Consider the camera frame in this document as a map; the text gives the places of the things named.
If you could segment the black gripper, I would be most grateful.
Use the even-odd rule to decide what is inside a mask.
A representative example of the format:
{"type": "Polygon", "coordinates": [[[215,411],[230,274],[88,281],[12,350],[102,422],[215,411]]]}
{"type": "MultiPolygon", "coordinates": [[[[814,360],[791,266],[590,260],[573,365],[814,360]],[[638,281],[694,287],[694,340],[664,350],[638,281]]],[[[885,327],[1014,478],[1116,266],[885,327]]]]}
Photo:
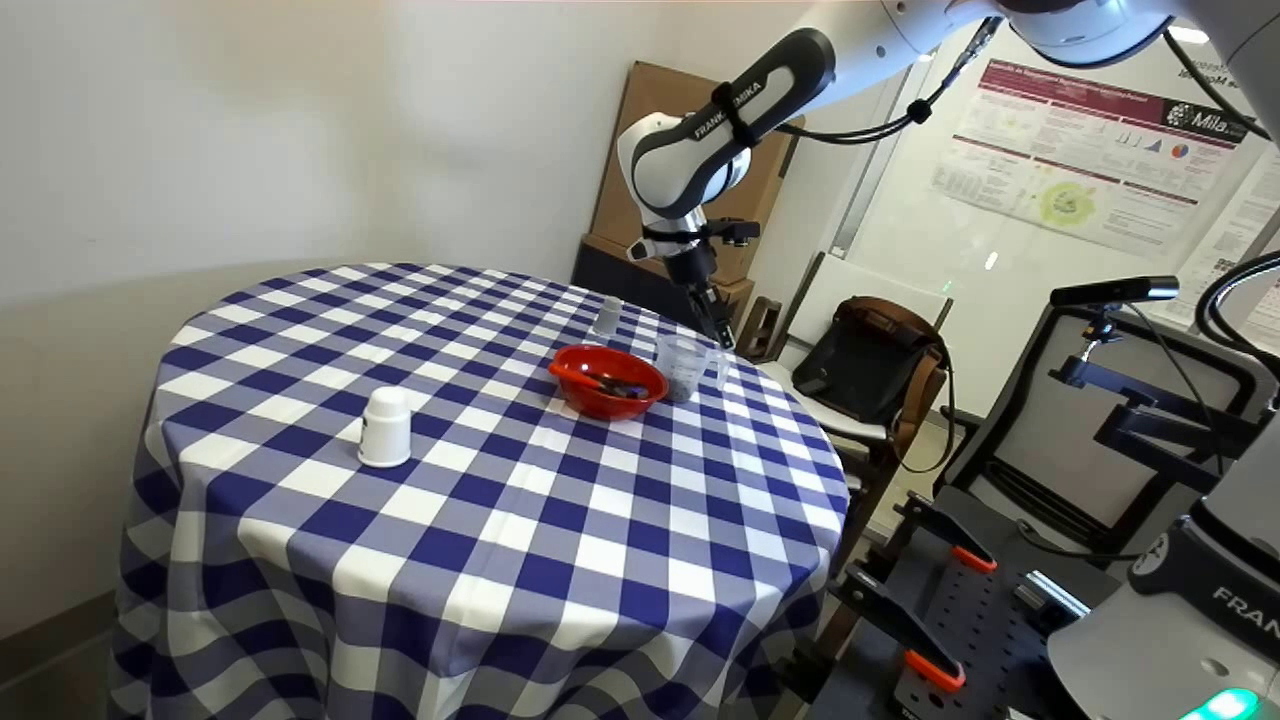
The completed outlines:
{"type": "Polygon", "coordinates": [[[740,243],[752,243],[754,236],[760,236],[760,223],[740,216],[709,222],[694,234],[672,236],[667,276],[685,287],[685,302],[705,335],[733,332],[733,308],[714,287],[714,242],[740,248],[740,243]]]}

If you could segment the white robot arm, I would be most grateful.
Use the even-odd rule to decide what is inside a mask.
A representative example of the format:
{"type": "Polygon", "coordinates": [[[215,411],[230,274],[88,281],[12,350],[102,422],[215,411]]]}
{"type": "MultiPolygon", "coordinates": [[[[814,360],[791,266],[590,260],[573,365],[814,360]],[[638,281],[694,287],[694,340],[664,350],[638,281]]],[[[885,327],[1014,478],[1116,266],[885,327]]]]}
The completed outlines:
{"type": "Polygon", "coordinates": [[[694,327],[727,340],[705,209],[742,180],[752,148],[782,122],[902,74],[979,21],[1004,21],[1063,68],[1116,66],[1188,21],[1260,124],[1280,129],[1280,0],[814,0],[734,79],[714,86],[705,110],[649,112],[615,137],[615,170],[638,211],[632,257],[664,260],[694,327]]]}

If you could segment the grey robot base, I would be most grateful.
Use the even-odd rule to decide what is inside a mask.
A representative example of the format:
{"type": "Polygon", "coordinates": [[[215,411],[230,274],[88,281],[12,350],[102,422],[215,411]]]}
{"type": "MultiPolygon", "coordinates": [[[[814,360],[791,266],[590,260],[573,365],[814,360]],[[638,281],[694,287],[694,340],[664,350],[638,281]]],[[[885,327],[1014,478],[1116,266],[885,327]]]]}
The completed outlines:
{"type": "Polygon", "coordinates": [[[1280,450],[1260,439],[1047,659],[1088,720],[1277,720],[1280,450]]]}

